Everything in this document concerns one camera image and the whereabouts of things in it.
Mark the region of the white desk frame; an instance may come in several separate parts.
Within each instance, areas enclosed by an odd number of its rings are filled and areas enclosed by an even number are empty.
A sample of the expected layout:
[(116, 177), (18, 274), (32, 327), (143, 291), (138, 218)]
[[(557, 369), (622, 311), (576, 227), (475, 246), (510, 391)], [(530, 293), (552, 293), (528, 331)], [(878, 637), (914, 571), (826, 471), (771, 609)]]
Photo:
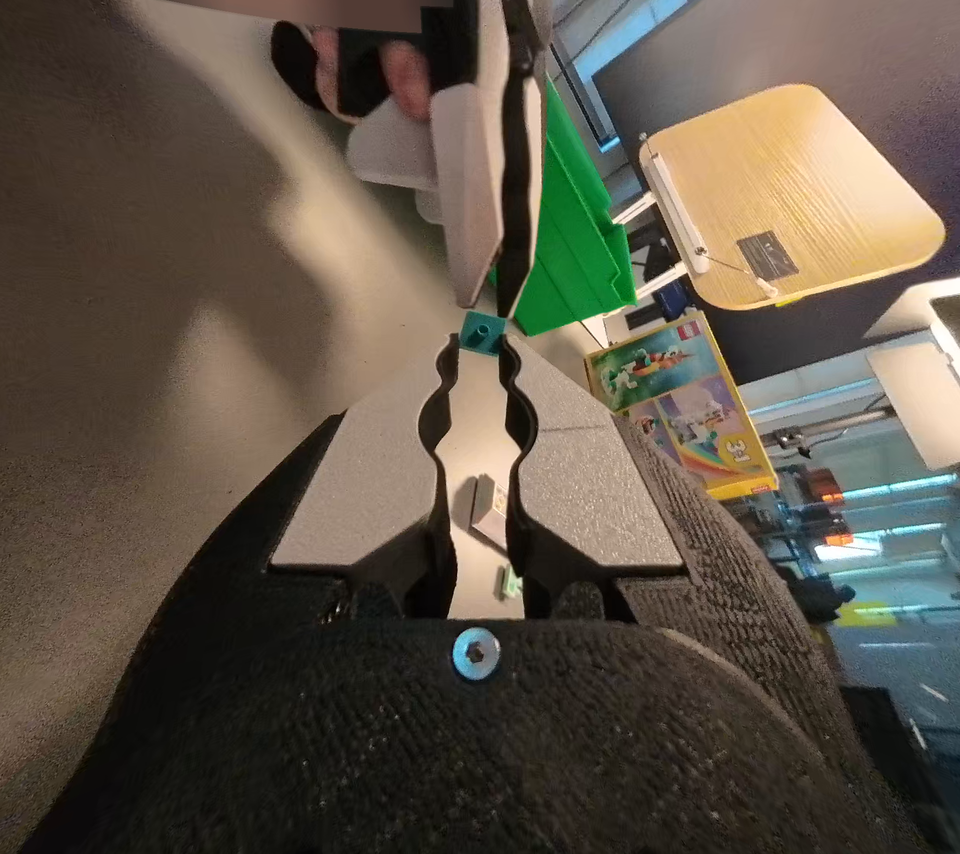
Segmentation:
[(664, 156), (643, 137), (638, 160), (643, 178), (654, 196), (668, 234), (688, 274), (694, 279), (702, 277), (711, 270), (710, 251), (681, 198)]

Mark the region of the large white sloped lego brick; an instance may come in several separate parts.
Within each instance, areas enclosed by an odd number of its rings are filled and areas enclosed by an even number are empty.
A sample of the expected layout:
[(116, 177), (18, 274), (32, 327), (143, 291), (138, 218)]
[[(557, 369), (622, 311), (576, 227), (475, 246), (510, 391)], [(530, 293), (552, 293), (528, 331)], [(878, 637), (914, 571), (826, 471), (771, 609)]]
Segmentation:
[(470, 531), (498, 552), (507, 556), (506, 518), (508, 490), (495, 477), (476, 477), (470, 512)]

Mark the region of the lego set box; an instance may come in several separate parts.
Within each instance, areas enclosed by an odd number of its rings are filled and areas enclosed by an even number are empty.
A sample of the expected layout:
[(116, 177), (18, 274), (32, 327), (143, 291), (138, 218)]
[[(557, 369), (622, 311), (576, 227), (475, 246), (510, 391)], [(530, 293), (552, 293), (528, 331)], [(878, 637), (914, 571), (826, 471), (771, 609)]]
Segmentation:
[(639, 428), (714, 500), (779, 488), (702, 311), (594, 351), (583, 365), (593, 396)]

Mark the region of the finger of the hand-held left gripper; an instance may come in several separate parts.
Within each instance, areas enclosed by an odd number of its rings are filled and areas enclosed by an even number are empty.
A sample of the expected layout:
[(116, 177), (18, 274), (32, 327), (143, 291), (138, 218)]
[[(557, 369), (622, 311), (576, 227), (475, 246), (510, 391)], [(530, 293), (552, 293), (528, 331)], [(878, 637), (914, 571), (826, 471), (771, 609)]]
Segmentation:
[(502, 106), (510, 45), (502, 0), (477, 0), (477, 73), (431, 100), (430, 127), (450, 282), (474, 307), (504, 237)]
[(512, 72), (503, 97), (503, 237), (496, 259), (496, 309), (511, 319), (533, 269), (544, 178), (546, 70)]

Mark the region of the green plastic bin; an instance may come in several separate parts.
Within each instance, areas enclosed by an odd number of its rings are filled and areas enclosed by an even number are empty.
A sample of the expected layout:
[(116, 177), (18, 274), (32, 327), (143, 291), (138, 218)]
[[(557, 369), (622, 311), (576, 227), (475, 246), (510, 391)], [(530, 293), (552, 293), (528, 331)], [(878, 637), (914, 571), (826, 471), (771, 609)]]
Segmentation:
[(626, 230), (553, 85), (546, 83), (542, 194), (534, 264), (512, 318), (546, 333), (636, 303)]

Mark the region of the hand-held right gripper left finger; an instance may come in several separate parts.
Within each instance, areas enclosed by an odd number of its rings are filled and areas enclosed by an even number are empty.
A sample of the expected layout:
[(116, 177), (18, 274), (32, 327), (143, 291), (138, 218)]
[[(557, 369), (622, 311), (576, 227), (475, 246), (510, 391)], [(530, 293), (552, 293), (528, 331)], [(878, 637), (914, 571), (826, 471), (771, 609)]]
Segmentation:
[(451, 334), (346, 410), (285, 522), (272, 568), (351, 589), (381, 585), (406, 616), (449, 616), (457, 558), (437, 448), (451, 427), (459, 353)]

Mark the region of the white panel on tripod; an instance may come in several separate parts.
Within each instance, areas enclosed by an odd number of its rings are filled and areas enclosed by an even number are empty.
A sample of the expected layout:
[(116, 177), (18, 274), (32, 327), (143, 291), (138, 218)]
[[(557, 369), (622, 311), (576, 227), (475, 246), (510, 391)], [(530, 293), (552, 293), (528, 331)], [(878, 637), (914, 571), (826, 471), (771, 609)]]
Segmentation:
[(873, 376), (925, 466), (959, 464), (959, 279), (908, 287), (866, 333)]

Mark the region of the light wooden table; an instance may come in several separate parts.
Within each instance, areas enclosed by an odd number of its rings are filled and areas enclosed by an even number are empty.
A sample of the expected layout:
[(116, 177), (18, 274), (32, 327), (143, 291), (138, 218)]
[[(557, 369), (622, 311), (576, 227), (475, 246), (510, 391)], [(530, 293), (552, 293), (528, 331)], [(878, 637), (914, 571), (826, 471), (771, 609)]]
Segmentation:
[(946, 227), (817, 88), (788, 84), (646, 137), (704, 237), (699, 301), (782, 306), (916, 269)]

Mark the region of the person's left hand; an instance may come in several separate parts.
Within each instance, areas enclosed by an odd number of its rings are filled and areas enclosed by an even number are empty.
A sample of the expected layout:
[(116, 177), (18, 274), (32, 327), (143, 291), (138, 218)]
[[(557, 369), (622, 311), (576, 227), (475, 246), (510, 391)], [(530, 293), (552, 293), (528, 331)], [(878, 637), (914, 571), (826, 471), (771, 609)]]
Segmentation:
[(361, 96), (360, 80), (371, 81), (373, 92), (385, 93), (407, 118), (420, 123), (430, 119), (431, 85), (425, 54), (407, 36), (388, 36), (372, 59), (366, 59), (366, 74), (342, 67), (349, 52), (341, 30), (277, 21), (270, 31), (270, 63), (290, 92), (307, 107), (355, 126), (365, 111), (349, 113)]

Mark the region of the teal square lego plate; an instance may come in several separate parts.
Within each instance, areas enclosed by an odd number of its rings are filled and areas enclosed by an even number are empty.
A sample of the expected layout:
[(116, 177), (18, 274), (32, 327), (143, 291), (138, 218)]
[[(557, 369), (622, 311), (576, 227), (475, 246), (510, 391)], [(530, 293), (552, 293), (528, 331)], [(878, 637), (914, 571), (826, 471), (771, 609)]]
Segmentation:
[(506, 318), (468, 310), (462, 321), (459, 346), (462, 351), (497, 358), (501, 351)]

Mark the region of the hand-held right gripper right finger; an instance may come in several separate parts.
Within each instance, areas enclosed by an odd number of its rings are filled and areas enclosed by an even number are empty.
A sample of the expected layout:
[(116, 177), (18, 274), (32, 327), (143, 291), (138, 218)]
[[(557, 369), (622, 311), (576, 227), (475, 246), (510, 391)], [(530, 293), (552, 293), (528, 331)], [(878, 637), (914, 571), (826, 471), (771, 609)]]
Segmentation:
[(632, 618), (623, 583), (669, 584), (685, 574), (664, 497), (606, 405), (513, 334), (503, 337), (499, 378), (517, 447), (507, 551), (525, 618), (548, 619), (578, 584), (596, 589), (602, 615)]

